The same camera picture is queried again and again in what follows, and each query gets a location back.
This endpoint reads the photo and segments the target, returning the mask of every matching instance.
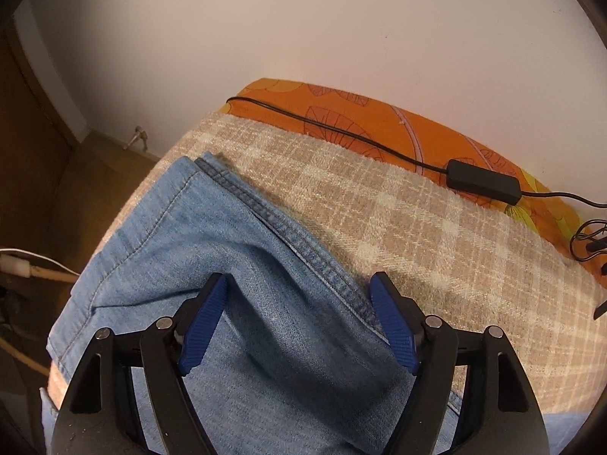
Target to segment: wooden floor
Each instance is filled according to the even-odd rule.
[[[49,207],[46,253],[76,271],[83,270],[120,208],[154,164],[151,159],[125,152],[118,144],[91,133],[72,153]],[[8,281],[4,278],[4,284],[28,298],[11,317],[15,328],[38,338],[12,342],[30,357],[49,365],[46,337],[69,298],[71,284],[16,277],[8,277]],[[46,380],[22,364],[18,367],[28,390],[32,433],[40,447],[43,438],[38,388],[45,386]]]

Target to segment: metal screw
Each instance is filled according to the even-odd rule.
[[[95,338],[97,340],[107,339],[107,337],[109,337],[109,336],[110,336],[109,328],[100,328],[98,331],[95,332]]]
[[[430,328],[441,328],[442,320],[439,317],[435,317],[434,315],[430,315],[426,317],[426,325]]]
[[[491,337],[495,337],[496,339],[501,339],[504,337],[504,331],[496,325],[491,325],[489,327],[489,335]]]
[[[159,330],[166,330],[173,325],[173,320],[169,317],[163,317],[156,320],[156,328]]]

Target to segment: blue gripper pad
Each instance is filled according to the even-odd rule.
[[[221,318],[226,306],[227,299],[228,280],[223,275],[213,286],[183,338],[181,357],[177,364],[182,375],[187,375],[193,367],[202,362],[206,348],[209,346],[219,318]]]
[[[415,375],[420,367],[420,360],[416,354],[415,339],[409,325],[376,275],[373,275],[369,281],[369,291],[373,308],[388,337],[396,362]]]

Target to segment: black cable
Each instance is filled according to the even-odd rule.
[[[600,229],[597,229],[594,232],[591,232],[590,234],[586,234],[585,232],[583,232],[584,229],[587,228],[587,226],[590,226],[591,224],[602,224],[603,227],[601,227]],[[599,240],[596,239],[596,236],[598,236],[599,234],[602,234],[604,232],[607,232],[607,221],[604,219],[590,219],[589,221],[586,221],[585,223],[583,223],[578,228],[576,233],[569,240],[569,251],[571,252],[571,256],[573,256],[574,260],[588,261],[598,255],[607,255],[607,249],[601,249],[601,250],[591,252],[588,256],[578,256],[576,254],[576,252],[574,251],[574,245],[573,245],[574,241],[591,240],[594,242],[598,242]]]
[[[585,203],[586,205],[590,205],[591,207],[596,207],[597,209],[607,209],[607,204],[599,204],[588,200],[588,198],[584,198],[583,196],[576,195],[574,193],[568,193],[566,191],[549,191],[547,193],[535,193],[534,191],[522,191],[523,196],[533,196],[536,198],[550,198],[552,196],[562,196],[564,198],[572,198],[573,200],[580,201]]]
[[[420,166],[425,169],[429,169],[430,171],[434,171],[436,173],[447,174],[447,170],[445,168],[438,167],[438,166],[435,166],[432,164],[426,164],[423,161],[418,161],[417,159],[406,156],[405,154],[401,154],[400,152],[397,152],[396,150],[393,150],[390,147],[386,147],[385,145],[382,145],[379,142],[376,142],[375,140],[372,140],[370,138],[366,138],[366,137],[363,137],[362,135],[348,132],[347,130],[342,130],[337,127],[332,127],[330,125],[327,125],[326,123],[322,123],[321,121],[317,121],[312,118],[306,118],[304,116],[298,115],[296,113],[292,113],[290,111],[287,111],[287,110],[280,108],[278,106],[275,106],[273,104],[269,104],[268,102],[263,102],[262,100],[253,99],[252,97],[242,97],[242,96],[230,97],[228,100],[226,100],[226,102],[230,102],[231,100],[241,100],[244,102],[250,102],[252,104],[261,106],[262,108],[266,108],[266,109],[269,109],[270,111],[274,111],[275,113],[278,113],[278,114],[281,114],[284,116],[288,116],[290,118],[293,118],[293,119],[296,119],[299,121],[303,121],[305,123],[311,123],[313,125],[316,125],[317,127],[321,127],[323,129],[327,129],[332,132],[341,133],[342,135],[348,136],[350,138],[354,138],[356,140],[360,140],[361,142],[364,142],[368,145],[372,145],[373,147],[383,150],[384,152],[387,152],[388,154],[391,154],[398,159],[402,159],[403,161],[410,162],[413,165]],[[534,197],[534,198],[551,198],[551,197],[556,197],[556,196],[563,197],[563,198],[572,198],[574,200],[585,203],[586,205],[590,205],[591,207],[596,207],[597,209],[607,209],[607,204],[599,204],[599,203],[593,202],[591,200],[588,200],[587,198],[584,198],[582,196],[576,195],[574,193],[568,193],[566,191],[549,191],[546,193],[536,193],[534,191],[521,191],[521,194],[523,196],[530,196],[530,197]]]
[[[384,152],[387,152],[388,154],[393,155],[394,157],[396,157],[398,159],[402,159],[403,161],[410,162],[413,165],[420,166],[425,169],[429,169],[430,171],[434,171],[435,173],[447,174],[447,170],[445,168],[433,166],[432,164],[426,164],[423,161],[418,161],[417,159],[408,157],[405,154],[401,154],[400,152],[397,152],[396,150],[393,150],[390,147],[386,147],[385,145],[382,145],[379,142],[376,142],[375,140],[371,140],[370,138],[366,138],[366,137],[363,137],[362,135],[348,132],[347,130],[342,130],[337,127],[332,127],[330,125],[327,125],[326,123],[322,123],[321,121],[317,121],[315,119],[306,118],[304,116],[297,115],[296,113],[292,113],[285,109],[279,108],[278,106],[274,106],[273,104],[263,102],[262,100],[253,99],[252,97],[234,96],[234,97],[230,97],[228,100],[226,100],[226,102],[230,102],[231,100],[242,100],[245,102],[251,102],[253,104],[261,106],[262,108],[266,108],[266,109],[269,109],[270,111],[274,111],[275,113],[279,113],[281,115],[285,115],[285,116],[288,116],[293,119],[304,121],[305,123],[311,123],[313,125],[316,125],[317,127],[331,130],[332,132],[341,133],[342,135],[354,138],[356,140],[360,140],[361,142],[364,142],[368,145],[372,145],[373,147],[381,149]]]

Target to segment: white wall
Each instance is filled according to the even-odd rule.
[[[161,155],[262,76],[365,94],[607,201],[607,50],[576,0],[31,0],[89,126]]]

